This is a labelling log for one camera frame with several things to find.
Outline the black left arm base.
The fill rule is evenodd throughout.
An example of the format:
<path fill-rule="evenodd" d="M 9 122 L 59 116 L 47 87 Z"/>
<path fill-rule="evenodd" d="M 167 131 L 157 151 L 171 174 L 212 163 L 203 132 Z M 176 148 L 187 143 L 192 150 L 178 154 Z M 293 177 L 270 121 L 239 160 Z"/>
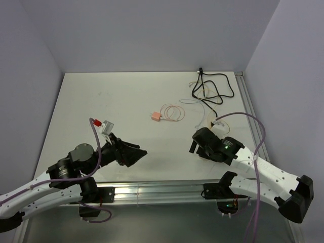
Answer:
<path fill-rule="evenodd" d="M 94 199 L 92 199 L 91 201 L 86 201 L 85 204 L 96 204 L 97 207 L 102 207 L 106 203 L 113 203 L 114 195 L 114 187 L 99 187 L 98 193 L 95 195 Z M 85 206 L 80 206 L 78 212 L 80 217 L 89 220 L 96 220 L 100 215 L 99 209 L 91 209 Z"/>

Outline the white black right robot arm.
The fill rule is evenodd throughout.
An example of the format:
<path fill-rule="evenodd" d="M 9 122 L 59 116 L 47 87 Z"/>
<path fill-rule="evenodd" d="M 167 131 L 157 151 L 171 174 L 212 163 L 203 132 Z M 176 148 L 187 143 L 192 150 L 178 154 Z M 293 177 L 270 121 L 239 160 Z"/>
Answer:
<path fill-rule="evenodd" d="M 204 199 L 249 197 L 267 203 L 294 223 L 302 223 L 314 199 L 313 180 L 285 172 L 255 155 L 232 137 L 218 138 L 208 128 L 192 136 L 190 153 L 248 174 L 227 171 L 217 183 L 203 185 Z"/>

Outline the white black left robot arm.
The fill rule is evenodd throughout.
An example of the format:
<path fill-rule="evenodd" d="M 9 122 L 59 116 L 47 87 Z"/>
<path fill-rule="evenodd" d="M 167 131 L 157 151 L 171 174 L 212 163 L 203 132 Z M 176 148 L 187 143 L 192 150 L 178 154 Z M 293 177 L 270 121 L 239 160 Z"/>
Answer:
<path fill-rule="evenodd" d="M 74 203 L 93 203 L 99 189 L 93 174 L 112 162 L 130 167 L 147 155 L 139 145 L 109 135 L 100 149 L 78 145 L 33 181 L 1 195 L 1 232 L 20 226 L 30 217 L 48 209 Z"/>

